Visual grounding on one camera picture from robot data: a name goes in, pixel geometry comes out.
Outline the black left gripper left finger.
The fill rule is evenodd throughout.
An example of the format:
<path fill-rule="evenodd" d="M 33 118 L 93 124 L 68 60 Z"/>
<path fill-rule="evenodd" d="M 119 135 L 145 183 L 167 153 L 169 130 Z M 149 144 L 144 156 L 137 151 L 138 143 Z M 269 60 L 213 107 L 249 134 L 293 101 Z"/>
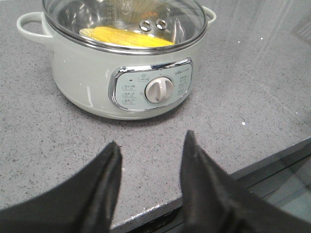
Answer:
<path fill-rule="evenodd" d="M 120 147 L 109 143 L 52 190 L 0 212 L 2 233 L 107 233 L 121 182 Z"/>

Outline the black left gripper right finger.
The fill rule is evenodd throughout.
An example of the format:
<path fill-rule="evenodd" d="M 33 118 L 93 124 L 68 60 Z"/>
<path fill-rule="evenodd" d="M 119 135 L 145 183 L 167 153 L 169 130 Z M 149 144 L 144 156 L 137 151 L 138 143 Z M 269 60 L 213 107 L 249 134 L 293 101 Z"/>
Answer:
<path fill-rule="evenodd" d="M 260 199 L 185 136 L 180 168 L 184 232 L 309 233 L 311 225 Z"/>

